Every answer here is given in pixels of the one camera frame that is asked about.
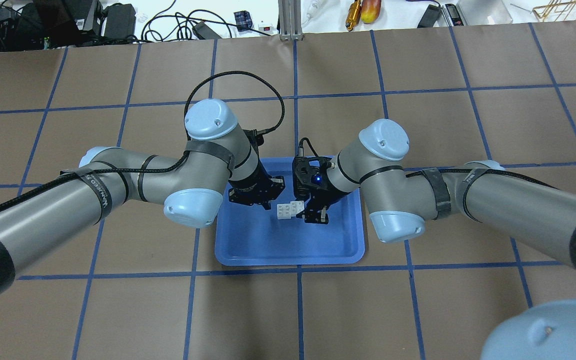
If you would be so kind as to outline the red yellow mango toy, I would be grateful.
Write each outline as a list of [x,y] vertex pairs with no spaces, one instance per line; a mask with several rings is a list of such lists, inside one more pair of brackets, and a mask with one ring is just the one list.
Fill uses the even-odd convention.
[[373,24],[380,17],[382,10],[381,0],[362,0],[361,2],[361,22],[364,24]]

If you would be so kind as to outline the white block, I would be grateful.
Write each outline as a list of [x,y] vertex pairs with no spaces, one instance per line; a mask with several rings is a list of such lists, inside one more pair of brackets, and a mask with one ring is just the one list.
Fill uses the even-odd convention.
[[276,205],[276,218],[281,220],[290,220],[295,216],[295,208],[292,203],[278,203]]
[[305,205],[304,205],[304,201],[302,201],[302,200],[291,201],[289,203],[289,212],[290,212],[291,217],[297,217],[298,214],[301,214],[302,212],[304,212],[304,209],[305,209]]

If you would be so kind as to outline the black laptop adapter brick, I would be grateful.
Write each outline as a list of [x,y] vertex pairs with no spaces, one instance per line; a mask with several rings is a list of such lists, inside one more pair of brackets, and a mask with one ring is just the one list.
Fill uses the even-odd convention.
[[104,37],[125,40],[134,35],[137,12],[132,4],[114,3],[107,6],[103,14],[105,15]]

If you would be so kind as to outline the black power adapter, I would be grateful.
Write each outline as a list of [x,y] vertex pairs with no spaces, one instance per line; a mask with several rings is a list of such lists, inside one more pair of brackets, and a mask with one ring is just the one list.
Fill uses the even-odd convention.
[[417,28],[433,28],[441,15],[441,6],[429,4],[418,22]]

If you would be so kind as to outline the blue plastic tray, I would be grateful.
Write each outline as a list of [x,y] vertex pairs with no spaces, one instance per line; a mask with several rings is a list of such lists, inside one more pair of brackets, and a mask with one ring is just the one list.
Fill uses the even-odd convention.
[[366,251],[361,194],[352,192],[327,211],[328,224],[278,219],[277,205],[294,200],[292,159],[263,158],[265,170],[283,176],[285,189],[271,209],[224,199],[216,217],[215,257],[226,266],[349,265]]

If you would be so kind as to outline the aluminium frame post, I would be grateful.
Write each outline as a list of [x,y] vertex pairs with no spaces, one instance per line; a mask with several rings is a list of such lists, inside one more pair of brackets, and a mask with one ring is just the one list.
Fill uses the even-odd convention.
[[279,0],[278,1],[278,25],[279,39],[281,41],[302,41],[302,1]]

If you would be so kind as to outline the small blue black device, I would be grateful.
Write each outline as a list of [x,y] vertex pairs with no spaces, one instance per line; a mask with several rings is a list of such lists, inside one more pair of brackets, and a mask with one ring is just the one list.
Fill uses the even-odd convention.
[[248,32],[253,30],[252,16],[247,10],[240,10],[233,12],[235,27],[238,32]]

